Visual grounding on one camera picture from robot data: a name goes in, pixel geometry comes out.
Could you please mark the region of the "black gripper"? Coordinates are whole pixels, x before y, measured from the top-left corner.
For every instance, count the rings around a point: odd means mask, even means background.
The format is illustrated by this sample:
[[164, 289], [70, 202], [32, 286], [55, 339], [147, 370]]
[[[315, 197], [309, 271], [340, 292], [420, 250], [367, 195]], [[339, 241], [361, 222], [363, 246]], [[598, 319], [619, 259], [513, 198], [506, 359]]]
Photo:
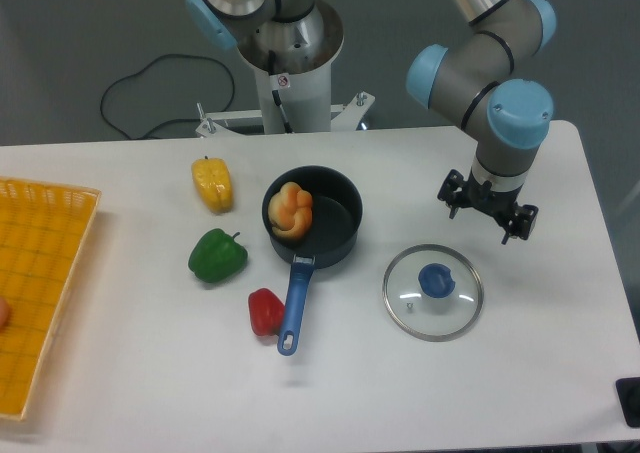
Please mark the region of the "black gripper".
[[437, 199], [447, 205], [450, 218], [465, 208], [473, 208], [492, 217], [503, 228], [501, 244], [506, 245], [511, 238], [526, 241], [535, 227], [539, 208], [517, 204], [521, 189], [497, 192], [491, 189], [490, 182], [481, 184], [473, 175], [466, 181], [459, 171], [452, 169], [445, 177]]

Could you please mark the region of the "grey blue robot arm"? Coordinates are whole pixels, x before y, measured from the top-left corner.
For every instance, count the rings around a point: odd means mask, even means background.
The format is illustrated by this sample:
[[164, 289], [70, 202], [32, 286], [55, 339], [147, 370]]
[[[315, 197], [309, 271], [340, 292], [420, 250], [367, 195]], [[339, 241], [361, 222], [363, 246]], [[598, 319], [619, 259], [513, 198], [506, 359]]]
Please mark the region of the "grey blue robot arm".
[[[468, 175], [451, 172], [438, 197], [451, 211], [492, 217], [507, 238], [527, 239], [538, 210], [517, 201], [549, 131], [554, 104], [540, 84], [517, 79], [523, 60], [556, 30], [546, 0], [455, 0], [471, 28], [461, 47], [426, 47], [406, 89], [476, 141]], [[253, 69], [266, 133], [330, 129], [331, 67], [344, 42], [337, 12], [321, 0], [185, 0], [202, 34], [235, 49]]]

